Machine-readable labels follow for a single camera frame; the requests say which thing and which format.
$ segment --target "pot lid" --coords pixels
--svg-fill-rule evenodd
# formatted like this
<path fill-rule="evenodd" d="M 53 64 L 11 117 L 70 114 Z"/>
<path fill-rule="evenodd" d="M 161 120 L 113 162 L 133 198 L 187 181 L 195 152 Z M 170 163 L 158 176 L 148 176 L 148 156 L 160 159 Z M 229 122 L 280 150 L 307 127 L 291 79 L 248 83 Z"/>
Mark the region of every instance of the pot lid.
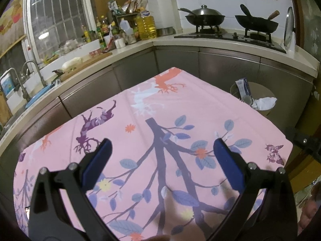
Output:
<path fill-rule="evenodd" d="M 201 8 L 193 10 L 192 12 L 196 15 L 221 15 L 217 10 L 210 9 L 206 5 L 202 5 Z"/>

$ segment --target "wok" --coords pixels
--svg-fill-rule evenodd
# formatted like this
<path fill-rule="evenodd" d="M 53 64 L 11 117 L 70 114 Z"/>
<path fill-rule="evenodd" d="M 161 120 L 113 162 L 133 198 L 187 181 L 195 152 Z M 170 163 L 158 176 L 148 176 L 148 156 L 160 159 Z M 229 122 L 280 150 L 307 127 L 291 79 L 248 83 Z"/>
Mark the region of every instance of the wok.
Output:
<path fill-rule="evenodd" d="M 275 11 L 268 19 L 264 19 L 261 17 L 253 17 L 248 8 L 243 4 L 241 4 L 240 7 L 246 15 L 236 15 L 235 18 L 245 29 L 263 33 L 273 33 L 277 29 L 279 24 L 271 20 L 280 14 L 279 11 Z"/>
<path fill-rule="evenodd" d="M 206 5 L 202 5 L 201 9 L 191 11 L 186 8 L 180 8 L 179 11 L 188 12 L 189 15 L 185 16 L 190 24 L 195 26 L 219 26 L 225 16 L 220 15 L 218 11 L 207 8 Z"/>

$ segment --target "blue cutting board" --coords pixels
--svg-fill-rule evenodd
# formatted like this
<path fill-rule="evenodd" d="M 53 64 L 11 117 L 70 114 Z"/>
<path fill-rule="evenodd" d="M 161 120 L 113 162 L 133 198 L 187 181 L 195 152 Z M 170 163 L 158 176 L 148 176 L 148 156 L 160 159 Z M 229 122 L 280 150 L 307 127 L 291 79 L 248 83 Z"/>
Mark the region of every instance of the blue cutting board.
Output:
<path fill-rule="evenodd" d="M 52 87 L 53 87 L 53 84 L 49 84 L 48 86 L 44 87 L 41 91 L 39 91 L 35 96 L 33 96 L 30 102 L 27 103 L 26 109 L 29 108 L 32 104 L 34 104 L 36 100 L 38 100 L 42 95 L 44 95 Z"/>

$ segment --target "cooking oil bottle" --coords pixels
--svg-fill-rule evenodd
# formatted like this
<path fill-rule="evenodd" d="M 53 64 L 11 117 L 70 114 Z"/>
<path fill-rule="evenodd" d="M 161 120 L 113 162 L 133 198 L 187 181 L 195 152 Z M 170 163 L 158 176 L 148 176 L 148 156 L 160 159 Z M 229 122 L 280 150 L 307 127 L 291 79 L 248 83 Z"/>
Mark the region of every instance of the cooking oil bottle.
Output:
<path fill-rule="evenodd" d="M 136 17 L 139 36 L 142 40 L 153 39 L 157 37 L 154 17 L 148 11 L 141 12 Z"/>

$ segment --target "table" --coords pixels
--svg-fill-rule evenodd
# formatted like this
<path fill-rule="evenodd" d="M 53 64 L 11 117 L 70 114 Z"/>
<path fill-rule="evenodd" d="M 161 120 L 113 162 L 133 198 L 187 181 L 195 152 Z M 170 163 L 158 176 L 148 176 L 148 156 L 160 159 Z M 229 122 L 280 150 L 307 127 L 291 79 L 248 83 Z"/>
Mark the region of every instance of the table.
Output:
<path fill-rule="evenodd" d="M 109 138 L 113 154 L 87 196 L 114 234 L 125 241 L 162 233 L 205 240 L 239 194 L 215 159 L 218 137 L 261 169 L 283 166 L 292 150 L 282 132 L 251 107 L 171 68 L 85 111 L 20 154 L 13 184 L 18 224 L 28 233 L 24 208 L 41 167 L 65 169 Z M 62 195 L 74 226 L 82 229 Z M 261 190 L 253 212 L 263 196 Z"/>

